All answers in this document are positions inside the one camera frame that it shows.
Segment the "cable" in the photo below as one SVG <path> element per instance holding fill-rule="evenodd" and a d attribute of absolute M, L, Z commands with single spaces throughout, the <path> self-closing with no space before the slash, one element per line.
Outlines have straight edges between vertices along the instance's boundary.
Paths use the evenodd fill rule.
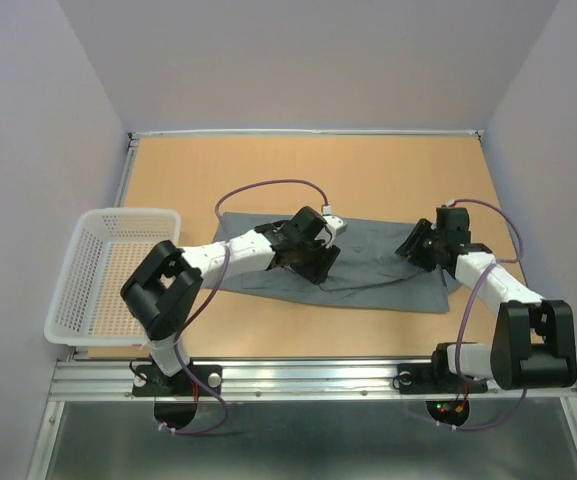
<path fill-rule="evenodd" d="M 486 277 L 488 276 L 488 274 L 492 270 L 494 270 L 495 267 L 497 267 L 497 265 L 499 263 L 519 263 L 519 261 L 521 260 L 521 257 L 523 257 L 523 254 L 524 254 L 524 242 L 523 242 L 523 239 L 521 237 L 521 234 L 519 233 L 519 229 L 517 228 L 515 223 L 500 208 L 494 206 L 491 203 L 485 202 L 483 200 L 477 200 L 474 198 L 459 198 L 457 200 L 453 200 L 452 202 L 450 202 L 448 204 L 448 206 L 454 207 L 458 203 L 474 203 L 477 205 L 482 205 L 484 207 L 488 207 L 491 210 L 494 210 L 495 212 L 497 212 L 499 215 L 501 215 L 503 217 L 503 219 L 506 221 L 506 223 L 508 223 L 508 225 L 510 225 L 510 228 L 512 229 L 513 233 L 515 234 L 515 238 L 517 239 L 517 246 L 516 246 L 517 256 L 513 259 L 498 259 L 497 262 L 491 263 L 490 265 L 488 265 L 486 267 L 486 269 L 483 271 L 483 273 L 481 274 L 481 276 L 477 279 L 477 282 L 475 283 L 474 287 L 472 288 L 472 291 L 470 292 L 470 297 L 468 297 L 468 303 L 466 303 L 466 308 L 464 309 L 464 314 L 463 314 L 463 317 L 461 319 L 461 324 L 459 325 L 459 332 L 457 334 L 457 341 L 455 343 L 455 370 L 457 370 L 457 375 L 459 375 L 459 377 L 462 380 L 467 382 L 467 381 L 472 381 L 472 380 L 469 379 L 468 377 L 466 377 L 461 371 L 461 347 L 462 347 L 462 344 L 464 341 L 464 335 L 466 333 L 466 325 L 468 324 L 468 319 L 470 318 L 470 312 L 472 311 L 472 307 L 475 303 L 475 299 L 477 298 L 477 293 L 479 292 L 479 290 L 483 286 L 484 282 L 486 281 Z M 477 383 L 485 383 L 485 381 L 486 380 L 484 379 L 484 380 L 479 380 L 476 382 Z M 516 414 L 517 410 L 519 409 L 519 406 L 524 402 L 524 399 L 526 398 L 526 394 L 527 394 L 527 390 L 524 390 L 522 392 L 521 396 L 519 397 L 517 404 L 512 408 L 512 410 L 510 410 L 510 412 L 508 412 L 506 415 L 504 415 L 503 417 L 501 417 L 500 419 L 498 419 L 494 422 L 487 423 L 484 425 L 475 425 L 475 426 L 471 426 L 471 427 L 469 427 L 469 426 L 455 427 L 453 425 L 447 425 L 447 424 L 443 424 L 443 423 L 440 423 L 440 425 L 444 425 L 445 427 L 448 427 L 450 429 L 460 430 L 460 431 L 479 431 L 479 430 L 486 430 L 488 428 L 497 427 L 497 426 L 507 422 L 508 420 L 510 420 Z"/>
<path fill-rule="evenodd" d="M 223 215 L 219 211 L 219 209 L 221 208 L 221 205 L 223 205 L 223 203 L 226 200 L 228 200 L 230 197 L 232 197 L 233 195 L 244 192 L 246 190 L 251 190 L 251 189 L 257 188 L 257 187 L 263 187 L 266 185 L 277 185 L 277 184 L 282 184 L 282 183 L 296 183 L 296 184 L 307 185 L 309 187 L 312 187 L 321 194 L 321 197 L 324 200 L 324 206 L 329 205 L 328 196 L 326 195 L 326 192 L 324 192 L 320 186 L 318 186 L 312 182 L 309 182 L 308 180 L 300 180 L 298 178 L 283 178 L 283 179 L 278 179 L 278 180 L 265 180 L 263 182 L 251 183 L 249 185 L 244 185 L 243 187 L 239 187 L 239 188 L 227 193 L 223 197 L 221 197 L 219 199 L 219 201 L 217 202 L 217 204 L 215 205 L 215 215 L 217 216 L 217 219 L 219 220 L 219 223 L 221 224 L 221 228 L 224 231 L 224 236 L 226 237 L 224 240 L 224 245 L 225 245 L 225 248 L 224 248 L 224 251 L 225 251 L 224 265 L 223 265 L 223 267 L 221 267 L 221 271 L 219 272 L 219 276 L 217 277 L 217 280 L 215 281 L 215 283 L 212 287 L 212 290 L 210 291 L 210 293 L 208 294 L 206 299 L 203 301 L 203 303 L 190 316 L 190 318 L 188 318 L 186 323 L 184 323 L 184 325 L 181 327 L 181 331 L 179 332 L 179 334 L 181 334 L 181 332 L 183 332 L 186 328 L 188 328 L 190 326 L 190 324 L 197 319 L 197 317 L 201 314 L 201 312 L 203 312 L 206 309 L 206 307 L 210 304 L 210 302 L 212 302 L 212 299 L 217 294 L 217 291 L 219 290 L 219 287 L 221 287 L 221 283 L 223 282 L 224 277 L 226 276 L 226 270 L 228 270 L 228 263 L 230 263 L 230 249 L 228 248 L 228 243 L 230 242 L 230 239 L 232 237 L 230 235 L 230 231 L 228 230 L 228 225 L 226 224 L 226 219 L 223 217 Z"/>
<path fill-rule="evenodd" d="M 491 210 L 494 210 L 495 212 L 497 212 L 499 215 L 501 215 L 504 218 L 504 220 L 508 223 L 508 225 L 510 225 L 510 228 L 512 229 L 513 233 L 515 234 L 515 238 L 517 239 L 517 256 L 516 256 L 516 258 L 499 259 L 499 260 L 497 260 L 496 263 L 491 263 L 490 265 L 488 265 L 486 267 L 486 269 L 483 271 L 483 273 L 481 274 L 481 276 L 479 277 L 479 279 L 477 280 L 477 282 L 475 283 L 472 291 L 470 292 L 470 297 L 468 297 L 468 303 L 466 303 L 466 308 L 465 308 L 464 314 L 461 318 L 461 324 L 459 325 L 459 332 L 457 334 L 457 341 L 455 343 L 455 369 L 457 370 L 457 375 L 459 375 L 459 377 L 463 381 L 469 381 L 470 379 L 468 379 L 468 377 L 466 377 L 461 371 L 461 347 L 463 345 L 464 335 L 466 333 L 466 326 L 468 324 L 468 319 L 470 318 L 470 312 L 472 311 L 472 307 L 475 304 L 475 299 L 477 298 L 477 294 L 479 293 L 479 290 L 481 289 L 484 282 L 486 281 L 486 277 L 497 266 L 497 263 L 518 263 L 519 262 L 519 260 L 521 259 L 521 257 L 523 257 L 523 254 L 524 254 L 524 242 L 523 242 L 523 239 L 521 237 L 521 234 L 519 233 L 519 229 L 517 228 L 515 223 L 500 208 L 495 207 L 491 203 L 485 202 L 483 200 L 476 200 L 474 198 L 459 198 L 457 200 L 453 200 L 452 202 L 450 202 L 449 206 L 454 207 L 458 203 L 474 203 L 477 205 L 483 205 L 484 207 L 488 207 Z"/>
<path fill-rule="evenodd" d="M 190 316 L 190 318 L 188 318 L 188 320 L 184 323 L 184 325 L 181 327 L 181 329 L 179 330 L 179 332 L 176 334 L 175 336 L 175 343 L 173 346 L 173 351 L 175 352 L 175 357 L 177 358 L 177 361 L 179 362 L 179 365 L 181 365 L 181 368 L 183 369 L 184 373 L 186 375 L 188 375 L 188 377 L 190 378 L 191 381 L 193 381 L 199 388 L 201 388 L 204 392 L 206 392 L 208 395 L 212 396 L 213 398 L 215 398 L 222 406 L 224 409 L 224 416 L 221 418 L 221 420 L 219 420 L 217 423 L 215 423 L 214 425 L 211 425 L 209 427 L 206 428 L 200 428 L 198 430 L 176 430 L 174 428 L 170 428 L 168 427 L 168 425 L 166 425 L 165 423 L 161 423 L 159 425 L 159 428 L 162 430 L 165 430 L 167 432 L 172 433 L 173 435 L 201 435 L 204 433 L 208 433 L 211 432 L 212 430 L 215 430 L 219 427 L 221 427 L 224 423 L 226 423 L 226 421 L 228 420 L 228 417 L 230 415 L 230 411 L 228 409 L 228 404 L 226 403 L 226 401 L 223 399 L 223 397 L 221 395 L 219 395 L 216 391 L 214 391 L 212 388 L 208 387 L 207 385 L 205 385 L 201 380 L 199 380 L 199 378 L 197 378 L 197 376 L 192 373 L 192 371 L 190 370 L 190 368 L 188 367 L 188 365 L 186 365 L 184 363 L 184 360 L 182 358 L 181 352 L 179 351 L 179 338 L 181 337 L 182 332 L 188 328 L 190 326 L 190 324 L 192 322 L 194 322 L 197 317 L 201 314 L 201 312 L 203 312 L 206 307 L 210 304 L 210 302 L 212 301 L 212 299 L 215 297 L 215 295 L 217 294 L 217 291 L 219 290 L 219 288 L 221 287 L 221 283 L 223 282 L 225 276 L 226 276 L 226 270 L 228 270 L 228 264 L 230 263 L 230 240 L 232 238 L 232 236 L 230 235 L 230 231 L 228 230 L 228 226 L 226 225 L 226 219 L 223 217 L 223 215 L 220 212 L 220 208 L 223 205 L 223 203 L 228 200 L 230 197 L 232 197 L 233 195 L 236 195 L 237 193 L 240 192 L 244 192 L 246 190 L 250 190 L 252 188 L 256 188 L 256 187 L 262 187 L 265 185 L 276 185 L 276 184 L 282 184 L 282 183 L 297 183 L 297 184 L 302 184 L 302 185 L 307 185 L 309 187 L 314 188 L 315 190 L 317 190 L 323 200 L 324 200 L 324 205 L 325 206 L 329 206 L 328 204 L 328 197 L 326 196 L 326 193 L 323 191 L 323 189 L 321 187 L 319 187 L 318 185 L 309 182 L 307 180 L 300 180 L 297 178 L 284 178 L 284 179 L 278 179 L 278 180 L 265 180 L 263 182 L 256 182 L 256 183 L 251 183 L 249 185 L 244 185 L 243 187 L 239 187 L 229 193 L 227 193 L 226 195 L 224 195 L 223 197 L 221 197 L 219 199 L 219 201 L 217 201 L 217 203 L 215 204 L 215 215 L 217 216 L 217 219 L 219 220 L 219 223 L 221 224 L 221 228 L 224 231 L 224 235 L 225 235 L 225 240 L 224 240 L 224 264 L 221 267 L 221 270 L 219 272 L 219 275 L 217 277 L 217 280 L 215 280 L 215 283 L 212 287 L 212 290 L 210 291 L 210 293 L 208 294 L 208 296 L 206 297 L 206 299 L 203 301 L 203 303 L 197 308 L 197 310 L 195 310 L 195 312 Z"/>
<path fill-rule="evenodd" d="M 517 400 L 515 406 L 512 407 L 512 409 L 508 413 L 503 415 L 501 418 L 498 418 L 497 420 L 494 420 L 490 423 L 484 423 L 483 425 L 473 425 L 473 426 L 461 425 L 457 427 L 454 425 L 448 425 L 447 423 L 438 422 L 437 425 L 444 426 L 445 428 L 448 428 L 450 430 L 458 430 L 460 432 L 478 432 L 481 430 L 488 430 L 489 428 L 498 427 L 506 423 L 508 420 L 512 419 L 517 414 L 519 407 L 524 403 L 524 400 L 526 399 L 527 393 L 528 390 L 522 391 L 521 396 L 519 397 L 519 400 Z"/>

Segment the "gray floor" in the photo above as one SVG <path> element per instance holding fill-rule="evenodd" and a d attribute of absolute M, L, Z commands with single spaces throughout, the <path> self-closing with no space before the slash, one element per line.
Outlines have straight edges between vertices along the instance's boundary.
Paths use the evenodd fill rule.
<path fill-rule="evenodd" d="M 468 424 L 514 400 L 474 400 Z M 160 433 L 148 403 L 66 407 L 50 478 L 72 479 L 577 479 L 558 399 L 528 400 L 506 425 L 451 432 L 416 417 L 422 402 L 232 405 L 211 438 Z M 214 421 L 217 405 L 203 407 Z"/>

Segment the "screw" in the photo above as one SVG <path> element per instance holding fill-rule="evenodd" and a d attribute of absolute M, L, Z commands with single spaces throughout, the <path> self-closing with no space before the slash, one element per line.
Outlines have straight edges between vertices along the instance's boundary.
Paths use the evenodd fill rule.
<path fill-rule="evenodd" d="M 397 380 L 401 385 L 406 387 L 408 385 L 412 385 L 412 375 L 410 372 L 401 372 L 399 375 L 397 375 Z"/>
<path fill-rule="evenodd" d="M 221 385 L 221 377 L 219 376 L 218 373 L 213 372 L 210 375 L 208 375 L 208 385 L 211 388 L 215 388 Z"/>

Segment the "black mount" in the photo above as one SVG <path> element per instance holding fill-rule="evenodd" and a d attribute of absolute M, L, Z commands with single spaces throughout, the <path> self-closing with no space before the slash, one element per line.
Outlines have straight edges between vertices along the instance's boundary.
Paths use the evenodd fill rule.
<path fill-rule="evenodd" d="M 448 368 L 449 343 L 437 345 L 430 363 L 400 363 L 397 365 L 396 388 L 402 395 L 431 395 L 434 393 L 454 394 L 463 385 L 463 380 Z M 484 383 L 468 383 L 471 393 L 486 393 Z"/>
<path fill-rule="evenodd" d="M 192 373 L 197 376 L 201 382 L 206 385 L 209 383 L 208 377 L 216 374 L 222 378 L 222 368 L 219 365 L 188 365 Z M 196 405 L 194 402 L 158 402 L 157 397 L 192 397 L 193 385 L 190 378 L 185 372 L 180 371 L 172 377 L 164 375 L 157 365 L 138 365 L 135 367 L 138 377 L 144 377 L 146 380 L 133 383 L 132 395 L 134 397 L 154 398 L 153 416 L 159 423 L 165 423 L 171 428 L 183 428 L 187 426 L 194 418 Z M 221 393 L 221 384 L 211 387 L 217 393 Z M 198 396 L 208 395 L 199 389 Z"/>
<path fill-rule="evenodd" d="M 436 226 L 425 218 L 419 220 L 396 254 L 426 271 L 439 266 L 455 277 L 459 255 L 491 253 L 484 244 L 471 243 L 469 227 L 467 209 L 439 207 Z M 531 331 L 543 343 L 532 343 Z M 573 385 L 577 360 L 570 306 L 561 300 L 543 300 L 540 305 L 502 303 L 490 365 L 495 381 L 506 390 Z"/>

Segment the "metal frame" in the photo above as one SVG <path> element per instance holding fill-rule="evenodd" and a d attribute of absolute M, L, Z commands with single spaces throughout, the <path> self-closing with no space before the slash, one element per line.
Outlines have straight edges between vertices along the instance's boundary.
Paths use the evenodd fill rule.
<path fill-rule="evenodd" d="M 449 400 L 454 394 L 402 395 L 393 387 L 399 364 L 430 363 L 428 358 L 367 359 L 276 359 L 223 360 L 195 359 L 198 365 L 220 365 L 223 368 L 221 395 L 229 402 L 273 402 L 314 400 Z M 55 369 L 48 394 L 51 402 L 117 402 L 147 401 L 131 394 L 134 376 L 126 361 L 60 362 Z M 518 398 L 520 392 L 501 390 L 488 383 L 486 394 L 471 398 Z M 577 386 L 538 389 L 531 398 L 576 398 Z M 188 401 L 192 397 L 158 397 L 157 401 Z M 214 401 L 205 397 L 205 401 Z"/>
<path fill-rule="evenodd" d="M 142 132 L 130 135 L 126 164 L 114 206 L 123 205 L 139 139 L 148 137 L 224 135 L 442 135 L 474 136 L 481 131 L 427 130 L 306 130 L 306 129 L 213 129 L 175 132 Z M 55 447 L 65 402 L 150 401 L 132 396 L 133 375 L 125 360 L 87 360 L 86 349 L 78 349 L 55 368 L 48 403 L 28 473 L 29 479 L 45 478 Z M 196 363 L 218 363 L 223 367 L 222 395 L 231 402 L 312 400 L 425 400 L 425 395 L 399 394 L 392 386 L 401 362 L 428 362 L 428 358 L 315 358 L 315 359 L 196 359 Z M 489 384 L 487 394 L 473 398 L 512 398 L 516 391 L 504 391 Z M 568 389 L 529 392 L 532 398 L 562 397 L 561 404 L 577 450 L 577 385 Z M 192 401 L 191 398 L 158 398 L 158 401 Z"/>
<path fill-rule="evenodd" d="M 169 130 L 135 132 L 130 138 L 177 138 L 177 137 L 215 137 L 215 136 L 441 136 L 441 137 L 477 137 L 483 130 L 424 130 L 424 129 L 318 129 L 318 128 L 202 128 L 190 130 Z"/>

